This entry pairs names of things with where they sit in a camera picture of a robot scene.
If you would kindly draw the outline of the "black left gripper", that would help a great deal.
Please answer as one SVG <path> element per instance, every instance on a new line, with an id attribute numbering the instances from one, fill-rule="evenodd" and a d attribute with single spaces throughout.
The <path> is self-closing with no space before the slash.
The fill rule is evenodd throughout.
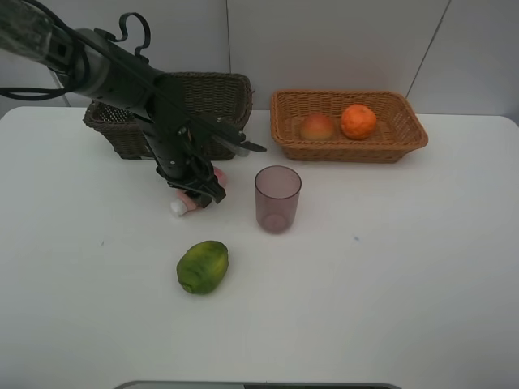
<path id="1" fill-rule="evenodd" d="M 139 126 L 157 163 L 157 172 L 197 206 L 219 203 L 225 197 L 225 189 L 218 182 L 212 164 L 190 140 L 190 118 L 182 111 L 185 107 L 182 81 L 170 73 L 162 73 L 152 84 L 155 90 L 144 106 L 150 123 Z M 267 151 L 264 146 L 250 142 L 241 130 L 211 116 L 193 117 L 191 129 L 203 140 L 213 139 L 233 153 Z"/>

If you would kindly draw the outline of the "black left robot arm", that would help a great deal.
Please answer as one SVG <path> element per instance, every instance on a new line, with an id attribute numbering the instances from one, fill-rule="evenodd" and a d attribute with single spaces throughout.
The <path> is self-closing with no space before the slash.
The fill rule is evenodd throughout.
<path id="1" fill-rule="evenodd" d="M 69 92 L 133 114 L 157 173 L 172 188 L 184 190 L 200 207 L 219 203 L 226 192 L 218 182 L 204 145 L 215 140 L 237 155 L 265 152 L 241 130 L 220 118 L 187 110 L 181 81 L 150 66 L 142 50 L 151 43 L 146 19 L 136 16 L 144 42 L 133 53 L 119 47 L 127 38 L 128 14 L 119 19 L 120 39 L 100 30 L 67 26 L 38 1 L 1 3 L 1 47 L 9 53 L 47 66 L 61 87 L 2 88 L 12 100 L 51 100 Z"/>

